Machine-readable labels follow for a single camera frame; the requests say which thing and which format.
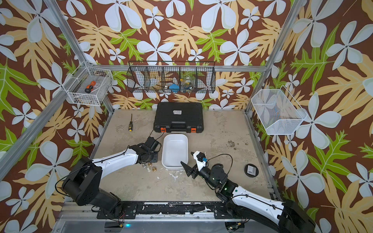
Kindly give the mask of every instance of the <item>floral wallpaper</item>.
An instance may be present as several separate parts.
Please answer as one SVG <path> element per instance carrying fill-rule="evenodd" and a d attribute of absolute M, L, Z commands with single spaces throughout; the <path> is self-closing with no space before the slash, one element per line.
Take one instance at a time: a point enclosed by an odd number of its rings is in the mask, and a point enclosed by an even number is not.
<path fill-rule="evenodd" d="M 292 135 L 269 136 L 252 113 L 282 197 L 307 211 L 317 233 L 373 229 L 372 7 L 308 1 L 263 87 L 284 85 L 308 117 Z"/>
<path fill-rule="evenodd" d="M 294 0 L 61 0 L 92 63 L 261 65 Z"/>
<path fill-rule="evenodd" d="M 42 0 L 0 0 L 0 24 L 1 160 L 78 63 Z M 51 232 L 64 200 L 54 184 L 90 155 L 106 119 L 104 107 L 61 105 L 0 181 L 0 232 Z"/>
<path fill-rule="evenodd" d="M 263 66 L 293 2 L 61 0 L 58 4 L 93 64 L 181 61 Z M 161 101 L 180 101 L 201 102 L 209 109 L 243 109 L 260 73 L 217 73 L 216 90 L 209 95 L 130 93 L 126 70 L 113 76 L 109 98 L 114 108 L 152 109 Z"/>

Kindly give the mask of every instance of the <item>blue object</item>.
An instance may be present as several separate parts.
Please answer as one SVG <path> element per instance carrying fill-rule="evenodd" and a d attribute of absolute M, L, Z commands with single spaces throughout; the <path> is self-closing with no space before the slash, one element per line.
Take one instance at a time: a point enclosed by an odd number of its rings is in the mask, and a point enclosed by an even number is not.
<path fill-rule="evenodd" d="M 180 90 L 180 87 L 179 87 L 179 85 L 172 84 L 172 85 L 170 86 L 170 89 L 171 89 L 171 91 L 172 91 L 173 93 L 178 93 L 179 90 Z"/>

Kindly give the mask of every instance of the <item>label on puck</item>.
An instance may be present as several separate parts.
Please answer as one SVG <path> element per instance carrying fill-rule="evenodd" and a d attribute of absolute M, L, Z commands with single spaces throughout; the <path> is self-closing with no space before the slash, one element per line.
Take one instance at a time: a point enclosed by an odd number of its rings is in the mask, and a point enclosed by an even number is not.
<path fill-rule="evenodd" d="M 253 166 L 247 166 L 247 173 L 250 174 L 250 175 L 256 175 L 256 167 L 253 167 Z"/>

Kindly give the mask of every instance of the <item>black wire basket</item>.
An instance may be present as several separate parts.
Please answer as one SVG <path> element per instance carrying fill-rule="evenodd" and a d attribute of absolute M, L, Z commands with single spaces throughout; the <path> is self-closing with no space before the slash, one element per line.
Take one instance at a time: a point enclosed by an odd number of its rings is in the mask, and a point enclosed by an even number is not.
<path fill-rule="evenodd" d="M 128 90 L 132 93 L 213 93 L 214 63 L 212 66 L 197 65 L 206 64 L 203 62 L 189 63 L 192 65 L 130 65 L 127 71 Z"/>

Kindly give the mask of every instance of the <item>tool case handle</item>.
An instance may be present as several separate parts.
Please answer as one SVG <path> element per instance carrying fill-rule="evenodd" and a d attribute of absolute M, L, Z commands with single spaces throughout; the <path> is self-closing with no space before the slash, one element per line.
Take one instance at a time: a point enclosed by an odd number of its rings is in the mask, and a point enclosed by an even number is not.
<path fill-rule="evenodd" d="M 171 122 L 171 131 L 186 131 L 186 122 Z"/>

